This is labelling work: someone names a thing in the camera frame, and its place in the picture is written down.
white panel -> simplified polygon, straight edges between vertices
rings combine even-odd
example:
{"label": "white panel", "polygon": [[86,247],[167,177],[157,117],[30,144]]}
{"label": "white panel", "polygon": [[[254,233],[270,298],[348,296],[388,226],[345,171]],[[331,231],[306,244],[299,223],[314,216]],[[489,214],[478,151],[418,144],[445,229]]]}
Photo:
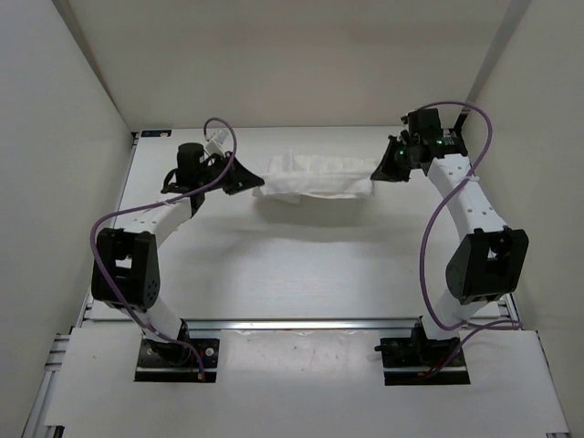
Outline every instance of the white panel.
{"label": "white panel", "polygon": [[[579,0],[534,1],[478,101],[495,124],[479,173],[496,210],[529,236],[516,300],[574,436],[584,436],[583,16]],[[483,122],[470,121],[464,137],[476,151]]]}
{"label": "white panel", "polygon": [[73,332],[47,424],[68,436],[538,438],[567,427],[535,332],[484,332],[470,385],[385,387],[376,331],[223,332],[217,383],[136,383],[137,328]]}
{"label": "white panel", "polygon": [[[70,0],[132,130],[385,125],[466,99],[509,0]],[[449,111],[453,123],[458,109]]]}
{"label": "white panel", "polygon": [[19,437],[89,281],[131,136],[49,1],[0,6],[0,436]]}
{"label": "white panel", "polygon": [[[272,155],[358,156],[380,160],[399,128],[239,129],[238,157],[252,172]],[[155,201],[178,146],[200,130],[141,138],[122,207]],[[161,246],[161,296],[183,318],[417,318],[423,311],[418,254],[442,197],[422,171],[408,183],[379,182],[375,196],[305,199],[301,205],[258,200],[250,192],[207,195],[199,213]],[[121,217],[118,226],[134,216]],[[445,289],[444,270],[459,239],[447,212],[427,255],[430,293]],[[495,303],[482,316],[498,316]],[[95,303],[91,317],[121,313]]]}

cable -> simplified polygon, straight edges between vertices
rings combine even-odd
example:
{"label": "cable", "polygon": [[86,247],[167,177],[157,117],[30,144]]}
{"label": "cable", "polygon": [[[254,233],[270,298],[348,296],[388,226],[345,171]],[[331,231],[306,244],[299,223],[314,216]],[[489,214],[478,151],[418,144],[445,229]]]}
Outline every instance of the cable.
{"label": "cable", "polygon": [[[481,153],[479,153],[478,157],[476,158],[474,163],[471,165],[471,168],[466,173],[466,178],[463,178],[458,183],[458,185],[456,187],[454,187],[452,189],[452,191],[450,193],[448,193],[442,199],[442,201],[438,204],[438,206],[436,207],[436,209],[432,213],[432,216],[430,216],[430,220],[428,221],[428,224],[426,225],[426,229],[423,232],[422,244],[420,247],[420,263],[419,263],[420,287],[422,288],[423,302],[426,305],[426,308],[428,309],[428,313],[430,314],[430,317],[432,318],[434,323],[436,323],[436,325],[442,330],[452,331],[452,330],[459,329],[460,327],[462,327],[464,325],[467,325],[467,326],[475,328],[475,329],[479,329],[479,328],[486,329],[486,328],[490,328],[491,326],[494,326],[495,324],[485,324],[484,326],[481,326],[481,325],[474,324],[472,322],[468,322],[468,321],[464,321],[464,320],[462,320],[459,323],[456,323],[452,326],[447,326],[447,325],[443,324],[442,321],[438,318],[438,315],[436,315],[436,312],[434,311],[434,309],[432,307],[430,297],[428,296],[428,287],[426,285],[426,263],[425,263],[425,261],[426,261],[426,248],[428,246],[428,240],[430,238],[430,232],[432,231],[432,227],[433,227],[434,223],[436,222],[436,219],[438,218],[438,215],[440,214],[442,209],[448,204],[448,202],[451,199],[453,199],[456,196],[457,193],[459,193],[464,188],[464,186],[468,183],[469,178],[474,175],[476,169],[478,169],[478,166],[480,165],[481,161],[483,160],[483,158],[485,157],[489,148],[491,147],[491,141],[493,139],[493,123],[491,122],[491,119],[486,114],[486,112],[484,112],[482,109],[480,109],[479,107],[477,107],[476,105],[474,105],[472,103],[462,102],[459,100],[441,100],[438,102],[433,102],[433,103],[429,103],[427,105],[423,105],[422,107],[418,108],[418,110],[425,110],[426,108],[437,107],[437,106],[441,106],[441,105],[457,105],[457,106],[468,108],[470,110],[475,110],[476,112],[478,112],[481,116],[483,116],[483,119],[485,120],[485,123],[486,123],[486,140],[485,140],[485,146],[483,147],[483,150],[481,151]],[[514,320],[509,320],[509,319],[504,319],[504,320],[502,320],[502,322],[507,322],[507,323],[511,322],[511,326],[510,327],[502,327],[502,328],[497,327],[497,328],[492,328],[492,329],[512,330],[512,329],[515,329],[516,324],[520,324],[519,321],[514,321]]]}
{"label": "cable", "polygon": [[99,226],[113,217],[122,216],[124,214],[141,212],[143,210],[150,210],[153,208],[162,207],[163,205],[168,205],[169,203],[176,203],[178,201],[181,201],[181,199],[195,196],[196,194],[205,192],[208,189],[215,186],[216,184],[218,184],[227,175],[227,173],[229,172],[229,169],[231,169],[231,167],[234,163],[235,154],[237,153],[237,138],[235,137],[235,132],[234,132],[234,129],[231,127],[231,125],[227,121],[225,121],[223,119],[219,119],[218,117],[211,117],[208,121],[206,121],[204,123],[203,135],[205,138],[207,137],[207,126],[212,121],[218,121],[218,122],[224,124],[225,127],[231,133],[231,138],[232,138],[233,143],[234,143],[233,152],[230,154],[229,159],[227,160],[227,164],[225,165],[225,167],[221,171],[221,173],[219,173],[219,175],[217,175],[217,177],[214,180],[212,180],[211,182],[209,182],[208,184],[206,184],[202,187],[199,187],[199,188],[192,190],[188,193],[183,193],[181,195],[175,196],[175,197],[173,197],[169,200],[166,200],[164,202],[149,203],[146,205],[141,205],[139,207],[132,207],[132,208],[128,208],[126,210],[119,210],[117,212],[105,214],[105,215],[101,216],[95,222],[95,224],[91,227],[91,231],[89,231],[89,244],[91,247],[91,253],[93,254],[93,258],[95,259],[95,263],[98,266],[99,271],[103,275],[103,277],[106,280],[106,283],[108,284],[111,291],[114,293],[114,295],[116,296],[118,301],[123,305],[124,309],[128,312],[128,315],[136,322],[136,324],[138,324],[141,327],[141,329],[148,330],[149,332],[156,335],[160,339],[165,340],[166,342],[169,342],[169,343],[175,344],[175,345],[179,345],[183,348],[188,349],[194,355],[194,357],[197,359],[197,363],[199,365],[199,375],[200,375],[201,379],[204,379],[203,360],[201,359],[201,355],[196,350],[196,348],[193,345],[189,344],[188,342],[183,342],[183,341],[178,340],[178,339],[169,338],[168,336],[164,335],[159,330],[157,330],[151,323],[145,323],[144,321],[142,321],[138,317],[138,314],[131,308],[131,306],[128,303],[128,301],[126,300],[126,298],[124,298],[124,296],[121,294],[120,289],[118,288],[118,285],[116,285],[116,282],[111,277],[110,273],[108,272],[108,269],[106,268],[105,264],[103,263],[103,260],[101,259],[101,256],[99,255],[98,245],[97,245],[97,233],[98,233]]}
{"label": "cable", "polygon": [[446,357],[446,359],[444,361],[442,361],[442,363],[439,362],[439,364],[435,367],[433,367],[432,369],[430,369],[429,371],[426,372],[426,374],[424,374],[423,376],[421,376],[421,380],[423,379],[430,379],[431,377],[435,376],[436,374],[438,374],[440,371],[443,370],[444,367],[446,367],[458,354],[458,352],[460,351],[460,349],[463,347],[463,345],[468,342],[468,340],[474,336],[475,334],[477,334],[479,331],[483,330],[483,329],[493,329],[494,326],[500,325],[500,324],[504,324],[504,323],[511,323],[510,320],[508,319],[499,319],[497,321],[492,321],[492,322],[488,322],[486,324],[484,324],[483,326],[478,326],[477,328],[475,328],[473,331],[471,331],[468,335],[466,335],[466,337],[461,340],[456,347],[454,347],[454,349],[451,351],[451,353]]}

white tabletop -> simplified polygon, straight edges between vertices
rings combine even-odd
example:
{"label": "white tabletop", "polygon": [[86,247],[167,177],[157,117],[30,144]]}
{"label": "white tabletop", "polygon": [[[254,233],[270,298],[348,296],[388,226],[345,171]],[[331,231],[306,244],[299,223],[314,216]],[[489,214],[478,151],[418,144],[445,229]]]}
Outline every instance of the white tabletop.
{"label": "white tabletop", "polygon": [[[237,158],[260,175],[271,156],[289,150],[380,160],[388,135],[399,130],[238,129]],[[158,198],[178,146],[187,141],[203,142],[201,130],[140,138],[121,208]],[[209,193],[159,250],[161,297],[182,318],[416,318],[424,311],[417,272],[422,232],[440,200],[422,171],[412,172],[408,183],[378,182],[373,197],[359,200],[306,198],[292,205],[258,200],[251,191]],[[434,300],[457,246],[444,212],[427,253]],[[477,314],[498,315],[494,303]],[[94,303],[90,318],[124,317]]]}
{"label": "white tabletop", "polygon": [[481,332],[470,385],[383,386],[373,330],[221,333],[217,382],[133,381],[140,330],[73,331],[47,425],[64,438],[544,438],[568,431],[537,333]]}

crumpled towel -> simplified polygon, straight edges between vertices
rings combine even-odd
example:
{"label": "crumpled towel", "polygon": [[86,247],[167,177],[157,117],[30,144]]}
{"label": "crumpled towel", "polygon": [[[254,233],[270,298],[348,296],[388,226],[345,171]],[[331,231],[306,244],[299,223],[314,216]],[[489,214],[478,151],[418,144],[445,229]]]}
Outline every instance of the crumpled towel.
{"label": "crumpled towel", "polygon": [[289,151],[272,157],[264,184],[252,195],[299,203],[300,196],[352,199],[373,195],[370,176],[378,161],[361,158],[295,155]]}

connector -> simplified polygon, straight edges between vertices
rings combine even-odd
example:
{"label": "connector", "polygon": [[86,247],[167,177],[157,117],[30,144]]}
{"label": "connector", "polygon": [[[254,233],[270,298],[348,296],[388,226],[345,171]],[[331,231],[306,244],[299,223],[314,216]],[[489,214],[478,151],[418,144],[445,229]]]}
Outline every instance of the connector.
{"label": "connector", "polygon": [[222,157],[225,156],[225,152],[221,149],[225,139],[229,132],[227,130],[218,130],[213,137],[209,140],[209,142],[204,146],[204,149],[207,151],[209,155],[213,155],[214,153],[221,155]]}

